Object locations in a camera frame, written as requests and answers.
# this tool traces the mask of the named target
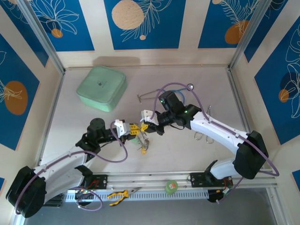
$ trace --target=square plastic box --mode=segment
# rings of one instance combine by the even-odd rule
[[[126,88],[124,73],[107,67],[94,67],[78,87],[77,94],[86,105],[110,112]]]

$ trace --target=white floor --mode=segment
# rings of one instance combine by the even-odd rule
[[[93,118],[105,120],[106,128],[115,120],[130,123],[139,122],[139,112],[153,108],[153,100],[138,101],[137,94],[161,88],[169,82],[192,83],[194,91],[215,119],[243,130],[230,84],[223,67],[117,67],[127,75],[128,88],[112,112],[103,112],[84,105],[76,89],[90,69],[72,69],[66,72],[60,97],[54,114],[51,130],[43,154],[42,164],[72,148],[78,142]],[[186,104],[197,105],[194,96],[184,91]],[[163,107],[157,103],[157,110]],[[146,155],[137,151],[139,146],[126,142],[128,159],[121,164],[107,163],[100,159],[91,161],[90,169],[100,172],[171,172],[204,170],[213,160],[232,157],[232,153],[218,142],[207,144],[194,139],[194,132],[188,129],[165,129],[165,134],[149,134],[150,147]],[[124,151],[118,143],[104,147],[100,155],[111,160],[120,160]]]

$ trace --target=white cable tray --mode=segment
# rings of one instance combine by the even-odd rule
[[[115,201],[120,199],[120,195],[115,195],[110,199],[107,198],[109,194],[113,191],[95,191],[99,195],[102,201]],[[173,195],[168,195],[165,191],[139,191],[133,193],[129,196],[126,201],[154,201],[154,200],[192,200],[192,199],[208,199],[208,190],[186,190],[177,191]],[[66,194],[65,202],[75,202],[75,192],[68,192]],[[89,196],[87,199],[82,200],[83,202],[99,201],[93,195]]]

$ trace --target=pliers handle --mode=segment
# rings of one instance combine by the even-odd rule
[[[122,202],[124,199],[129,198],[129,194],[128,194],[127,190],[125,190],[123,192],[114,192],[114,193],[111,193],[110,195],[108,195],[107,198],[111,198],[111,197],[113,197],[115,195],[124,195],[124,196],[121,199],[119,199],[117,202],[109,204],[110,206],[116,206],[120,202]]]

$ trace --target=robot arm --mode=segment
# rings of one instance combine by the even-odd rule
[[[135,135],[130,134],[129,123],[116,120],[114,124],[116,128],[114,128],[113,131],[123,143],[126,140],[135,138]],[[87,133],[82,136],[81,140],[75,146],[80,147],[82,150],[98,154],[101,151],[100,144],[113,141],[116,141],[116,138],[110,129],[105,129],[103,119],[96,118],[90,122]],[[78,151],[82,151],[80,148],[73,148],[51,162],[33,169],[30,169],[28,166],[22,168],[12,183],[6,195],[6,199],[15,206],[21,191],[27,183],[42,170],[45,170],[45,172],[41,173],[41,175],[28,186],[17,206],[17,210],[25,218],[33,216],[40,210],[44,203],[66,190],[77,186],[86,188],[91,182],[90,178],[93,173],[84,166],[84,164],[93,160],[95,156],[85,153],[74,154]]]
[[[240,135],[248,139],[268,157],[263,138],[258,132],[252,131],[252,133],[247,134],[210,116],[208,116],[209,120],[207,120],[200,108],[194,105],[184,106],[172,91],[167,91],[160,95],[159,100],[166,109],[165,112],[155,112],[153,118],[151,118],[152,111],[144,110],[141,112],[141,121],[148,124],[148,129],[145,132],[157,132],[159,135],[163,135],[165,126],[176,123],[178,126],[206,134],[234,154],[234,157],[222,161],[214,161],[208,167],[207,173],[209,173],[208,176],[211,177],[210,180],[212,182],[238,174],[247,179],[253,179],[265,163],[265,159],[254,148],[238,138]],[[237,135],[230,134],[228,131],[215,125],[215,123],[212,123],[212,121],[234,131]]]
[[[205,171],[204,182],[209,182],[213,185],[216,180],[236,174],[240,174],[247,179],[253,179],[256,176],[265,159],[249,144],[243,142],[236,135],[231,135],[214,125],[212,121],[218,122],[216,119],[209,116],[209,120],[207,120],[200,108],[194,105],[184,106],[172,91],[166,91],[160,95],[159,100],[164,106],[165,112],[155,112],[153,118],[151,118],[152,111],[144,110],[141,112],[141,121],[148,125],[145,132],[157,132],[159,135],[163,135],[165,126],[176,123],[179,126],[210,136],[226,146],[235,155],[235,157],[227,160],[212,162]],[[122,143],[135,138],[135,134],[133,132],[131,134],[132,124],[121,120],[116,120],[114,124],[116,128],[113,129],[113,132],[117,134]],[[262,136],[258,132],[253,131],[247,134],[225,124],[222,125],[248,139],[268,157]],[[100,144],[116,140],[111,130],[105,129],[105,122],[97,118],[91,121],[87,128],[87,133],[82,136],[76,147],[98,154],[101,150]],[[52,162],[33,169],[27,166],[22,168],[12,183],[6,199],[15,206],[20,193],[25,186],[28,186],[17,206],[17,210],[25,218],[28,218],[34,215],[45,202],[54,196],[73,187],[87,187],[92,171],[85,167],[84,164],[95,156],[84,152],[74,155],[77,151],[78,148],[72,149]],[[53,164],[53,166],[47,169],[47,166],[50,164]],[[46,171],[37,176],[38,173],[44,170]],[[35,176],[37,177],[28,185],[29,181]]]

